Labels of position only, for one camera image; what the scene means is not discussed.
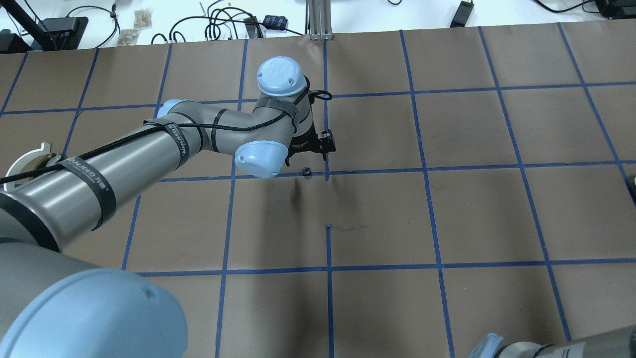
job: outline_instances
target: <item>black power adapter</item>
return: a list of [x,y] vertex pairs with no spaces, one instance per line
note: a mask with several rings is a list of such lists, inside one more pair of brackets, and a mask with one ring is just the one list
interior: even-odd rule
[[473,12],[473,0],[469,3],[468,1],[462,1],[457,8],[457,12],[455,12],[455,16],[453,17],[453,21],[450,23],[450,27],[464,27],[466,26],[466,22],[468,22],[468,18],[471,16],[471,12]]

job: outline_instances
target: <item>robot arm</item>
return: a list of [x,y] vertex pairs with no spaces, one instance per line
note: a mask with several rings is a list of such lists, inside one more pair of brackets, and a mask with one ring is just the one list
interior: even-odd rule
[[312,118],[310,103],[325,92],[309,91],[294,60],[265,61],[258,83],[252,114],[173,99],[128,136],[0,193],[0,238],[59,252],[201,150],[234,155],[237,168],[259,178],[276,176],[294,153],[335,151],[331,132],[319,136]]
[[259,178],[276,176],[295,153],[335,151],[330,131],[316,133],[311,110],[331,95],[310,91],[294,60],[267,60],[258,83],[252,114],[173,99],[106,146],[0,179],[39,175],[0,192],[0,357],[183,355],[186,322],[172,295],[57,252],[201,150],[234,155],[237,168]]

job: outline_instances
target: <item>black cable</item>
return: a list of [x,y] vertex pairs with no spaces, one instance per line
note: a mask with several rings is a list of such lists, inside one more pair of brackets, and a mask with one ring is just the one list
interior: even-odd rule
[[46,26],[46,24],[40,20],[40,17],[38,16],[38,14],[36,14],[35,11],[33,11],[33,8],[31,7],[31,5],[29,5],[29,2],[27,0],[24,0],[24,3],[27,5],[27,7],[29,8],[29,10],[31,10],[31,12],[33,13],[33,15],[36,17],[37,21],[40,21],[40,24],[42,24],[42,27],[44,27],[44,30],[46,30],[46,33],[48,34],[48,37],[51,39],[51,41],[53,42],[53,47],[54,49],[58,49],[57,48],[57,44],[55,43],[55,40],[53,39],[53,35],[51,35],[51,32],[48,30],[48,27]]
[[585,12],[587,12],[587,13],[598,13],[598,14],[600,14],[600,11],[588,11],[588,10],[586,10],[586,9],[585,9],[585,4],[582,4],[582,5],[581,5],[581,9],[583,9],[583,11],[585,11]]
[[[310,86],[310,82],[309,79],[307,77],[305,77],[305,80],[307,81],[307,86],[305,86],[305,89],[303,90],[303,92],[300,94],[300,96],[298,96],[298,98],[296,98],[294,100],[294,104],[298,104],[300,103],[300,101],[307,96],[307,94],[309,93],[309,86]],[[229,127],[227,125],[217,125],[217,124],[199,124],[199,123],[182,123],[182,124],[177,124],[179,127],[195,127],[195,128],[211,128],[211,129],[219,129],[219,130],[225,130],[225,131],[236,131],[236,132],[248,132],[248,131],[254,131],[256,129],[260,129],[263,127],[266,127],[268,125],[272,125],[276,122],[278,122],[279,120],[283,119],[285,116],[287,116],[288,114],[286,112],[282,112],[280,115],[276,116],[275,118],[268,120],[266,122],[260,123],[260,124],[256,124],[253,125],[251,127]],[[82,155],[79,155],[78,157],[80,157],[83,160],[89,160],[90,158],[96,157],[100,154],[106,153],[109,150],[113,150],[115,148],[118,148],[122,145],[125,145],[127,143],[130,143],[131,141],[137,140],[145,135],[154,133],[154,132],[158,132],[158,131],[162,131],[163,126],[158,126],[158,127],[151,127],[148,129],[145,129],[143,131],[139,131],[136,133],[131,134],[130,136],[126,136],[124,138],[121,138],[119,140],[116,140],[112,143],[109,143],[107,145],[101,146],[97,149],[91,150],[90,152],[84,153]],[[46,174],[46,173],[50,173],[52,171],[58,171],[63,169],[64,167],[61,164],[55,164],[52,165],[50,167],[45,167],[42,169],[36,169],[36,170],[32,170],[32,171],[27,171],[25,173],[20,173],[20,174],[16,174],[16,175],[11,175],[11,176],[7,176],[5,178],[0,178],[0,185],[5,184],[5,183],[11,183],[11,182],[15,182],[17,180],[22,180],[22,179],[26,179],[26,178],[32,178],[34,176],[40,176],[42,174]]]
[[[184,21],[186,21],[186,20],[190,20],[190,19],[193,19],[193,18],[206,18],[206,19],[208,19],[208,20],[210,19],[210,18],[209,18],[209,17],[207,17],[207,16],[189,16],[189,17],[184,17],[184,18],[182,18],[181,20],[177,21],[177,22],[176,22],[176,23],[175,23],[175,24],[174,24],[174,25],[170,28],[170,32],[168,32],[168,38],[169,38],[169,39],[172,39],[172,40],[174,41],[173,33],[174,33],[174,29],[177,27],[177,25],[179,25],[181,22],[184,22]],[[231,18],[216,18],[216,20],[223,21],[222,23],[220,23],[220,24],[218,24],[218,25],[223,25],[225,22],[233,22],[233,23],[234,23],[234,22],[236,22],[236,23],[249,24],[249,25],[264,25],[262,22],[245,22],[244,20],[233,20],[233,19],[231,19]],[[296,32],[296,31],[294,31],[294,30],[290,30],[290,29],[283,29],[282,31],[291,32],[291,33],[296,34],[296,35],[299,35],[299,36],[302,36],[302,35],[303,35],[303,34],[301,34],[300,32]]]
[[153,45],[153,44],[154,44],[155,39],[157,38],[157,36],[160,36],[161,38],[163,38],[163,40],[164,40],[166,43],[168,43],[168,39],[167,39],[167,38],[165,38],[165,36],[164,36],[163,34],[155,34],[155,35],[153,36],[153,39],[152,39],[152,40],[150,40],[150,45]]
[[119,30],[121,32],[121,27],[119,26],[119,20],[117,20],[117,13],[115,13],[115,10],[117,9],[117,4],[113,3],[112,7],[111,7],[111,11],[108,11],[108,13],[110,14],[111,18],[113,20],[115,20],[115,27],[113,28],[113,31],[111,32],[111,34],[99,45],[95,46],[95,48],[100,48],[101,46],[103,46],[105,43],[107,43],[108,41],[110,41],[111,38],[113,38],[113,36],[115,35],[115,32],[117,30]]
[[551,13],[564,13],[570,10],[574,10],[576,8],[578,8],[579,6],[583,6],[587,3],[593,3],[595,0],[586,0],[586,1],[582,1],[580,4],[574,5],[571,8],[567,8],[567,9],[563,9],[563,10],[554,10],[551,9],[549,7],[547,7],[544,3],[540,2],[539,0],[534,0],[535,3],[537,3],[540,7],[544,8],[545,10],[550,11]]
[[73,9],[73,10],[69,11],[69,13],[68,13],[68,14],[66,14],[66,17],[70,17],[70,16],[71,16],[71,13],[72,13],[72,12],[74,12],[75,10],[79,10],[79,9],[83,9],[83,8],[90,8],[90,9],[104,10],[104,11],[106,11],[107,13],[110,13],[110,10],[108,10],[108,9],[106,9],[106,8],[103,8],[103,7],[101,7],[101,6],[84,5],[84,6],[78,6],[78,7],[76,7],[75,9]]
[[22,32],[20,31],[20,28],[18,27],[18,24],[16,24],[15,21],[13,21],[13,17],[11,17],[11,14],[9,14],[9,12],[7,11],[6,15],[9,17],[9,20],[11,20],[11,22],[13,22],[13,26],[15,26],[16,34],[18,36],[22,37]]
[[[235,14],[234,16],[230,16],[230,13],[228,13],[227,10],[234,10],[234,9],[239,10],[240,13]],[[216,16],[214,16],[214,12],[215,11],[219,12]],[[216,24],[217,20],[219,20],[219,16],[220,16],[221,12],[225,13],[225,15],[227,15],[230,20],[234,19],[235,17],[237,17],[239,15],[243,15],[243,14],[247,14],[247,16],[250,16],[250,14],[248,12],[246,12],[244,10],[241,10],[241,9],[238,9],[238,8],[227,7],[227,8],[223,8],[223,9],[214,9],[214,10],[212,10],[212,12],[210,14],[210,24],[212,24],[212,23]],[[218,28],[219,32],[221,32],[220,25],[228,26],[228,22],[224,21],[224,22],[222,22],[220,24],[217,24],[217,25],[219,27],[215,27],[214,29],[216,30]],[[237,26],[236,26],[236,24],[234,22],[232,22],[232,27],[234,28],[234,36],[236,36],[235,38],[238,39],[239,38],[239,32],[237,31]]]
[[177,42],[177,34],[181,35],[181,38],[183,39],[183,42],[187,42],[186,41],[186,37],[183,36],[183,34],[181,32],[179,32],[179,31],[175,31],[174,34],[173,34],[174,35],[174,42]]
[[223,1],[223,0],[216,0],[210,6],[207,7],[207,13],[206,14],[207,14],[208,17],[210,17],[210,8],[212,8],[214,5],[220,3],[221,1]]
[[100,48],[101,46],[103,46],[105,43],[110,41],[111,38],[113,38],[113,36],[115,35],[115,32],[117,32],[117,30],[121,30],[121,28],[119,26],[119,21],[117,20],[117,13],[115,12],[115,10],[117,9],[116,3],[113,3],[113,5],[112,5],[110,10],[108,10],[107,8],[103,8],[101,6],[94,6],[94,5],[78,6],[75,9],[72,9],[71,11],[69,11],[66,14],[66,17],[70,17],[72,12],[74,12],[76,10],[80,10],[80,9],[96,9],[96,10],[106,11],[111,16],[111,18],[115,21],[114,28],[113,28],[113,31],[111,32],[111,34],[108,35],[108,37],[102,43],[97,45],[95,48]]

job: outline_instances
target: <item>small black object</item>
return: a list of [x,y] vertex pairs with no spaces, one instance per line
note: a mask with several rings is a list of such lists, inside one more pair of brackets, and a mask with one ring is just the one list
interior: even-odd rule
[[20,54],[33,50],[16,34],[0,34],[0,54]]
[[284,30],[287,29],[287,18],[285,16],[265,15],[263,26],[268,30]]
[[258,25],[258,20],[255,16],[251,16],[243,20],[245,22],[245,29],[249,38],[262,38],[263,33],[261,27]]
[[[76,50],[80,45],[84,30],[88,25],[88,17],[57,17],[46,18],[38,26],[48,28],[58,50]],[[33,44],[39,50],[38,43]]]
[[636,6],[636,0],[596,0],[594,3],[604,17],[615,16],[625,6]]
[[471,12],[473,12],[474,4],[468,1],[462,1],[457,8],[457,12],[455,12],[455,16],[453,17],[453,21],[450,23],[450,27],[464,27],[466,26],[466,22],[468,22],[468,18],[471,16]]
[[336,141],[333,139],[333,133],[331,133],[331,129],[327,129],[326,131],[320,133],[320,135],[318,136],[318,141],[320,141],[322,159],[326,161],[327,154],[336,151]]
[[621,20],[622,18],[636,18],[636,6],[624,6],[612,16],[612,20]]

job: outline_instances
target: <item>black velcro strap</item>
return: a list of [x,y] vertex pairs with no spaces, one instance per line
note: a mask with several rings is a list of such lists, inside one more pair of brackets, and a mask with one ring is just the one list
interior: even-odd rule
[[[219,121],[221,120],[221,116],[227,111],[227,108],[223,108],[222,110],[219,111],[219,113],[216,114],[216,116],[214,116],[214,121],[212,124],[214,125],[218,125]],[[212,128],[212,133],[210,135],[210,138],[212,138],[212,149],[215,152],[219,152],[219,148],[216,147],[216,128]]]
[[168,124],[160,124],[160,123],[152,122],[149,120],[144,121],[144,124],[162,126],[163,130],[166,131],[174,140],[174,143],[177,145],[177,148],[179,149],[179,155],[180,155],[179,166],[176,167],[174,170],[177,170],[183,164],[186,164],[186,162],[188,161],[188,158],[190,158],[190,145],[188,144],[186,137],[183,135],[183,131],[177,124],[173,122]]
[[256,108],[267,107],[287,113],[293,120],[298,116],[298,108],[292,102],[280,100],[276,97],[261,97],[256,101]]
[[60,252],[51,231],[42,220],[19,201],[0,193],[0,209],[17,220],[33,236],[39,246]]
[[96,230],[103,223],[110,220],[115,214],[115,211],[117,211],[117,199],[115,198],[113,188],[111,188],[111,185],[102,173],[79,157],[68,158],[65,161],[61,161],[60,164],[78,178],[82,179],[93,191],[95,197],[97,197],[99,206],[102,209],[102,217],[93,228],[93,230]]

